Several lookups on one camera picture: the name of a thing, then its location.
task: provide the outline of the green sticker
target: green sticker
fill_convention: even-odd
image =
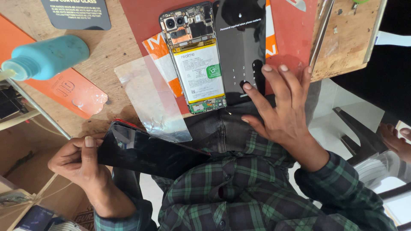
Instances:
[[[209,79],[217,78],[221,76],[220,64],[211,65],[206,68],[207,77]]]

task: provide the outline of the rear camera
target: rear camera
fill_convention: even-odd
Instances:
[[[177,22],[177,25],[182,25],[182,24],[184,24],[184,21],[183,21],[182,18],[177,18],[177,19],[176,19],[176,22]]]
[[[173,29],[174,25],[175,25],[175,22],[174,22],[173,19],[167,19],[166,25],[167,25],[168,29]]]

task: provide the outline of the smartphone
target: smartphone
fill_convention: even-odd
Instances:
[[[111,123],[97,150],[99,164],[172,180],[209,158],[208,153],[156,138],[119,119]]]
[[[159,17],[191,114],[227,106],[211,2],[163,13]]]
[[[251,100],[242,89],[247,82],[264,95],[266,0],[218,0],[212,9],[227,105]]]

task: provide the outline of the black phone screen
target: black phone screen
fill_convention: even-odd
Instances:
[[[244,83],[265,93],[266,0],[218,0],[212,7],[227,104],[250,101]]]
[[[112,122],[97,151],[99,164],[177,179],[210,156],[147,134],[122,122]]]

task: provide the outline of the plaid shirt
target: plaid shirt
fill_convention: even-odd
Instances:
[[[158,230],[397,230],[381,198],[345,160],[329,154],[322,169],[294,175],[301,191],[323,204],[318,209],[289,183],[287,169],[295,161],[288,152],[250,131],[244,152],[212,153],[207,163],[162,182]],[[134,202],[138,211],[126,219],[95,213],[96,230],[155,230],[153,222],[144,221],[150,202]]]

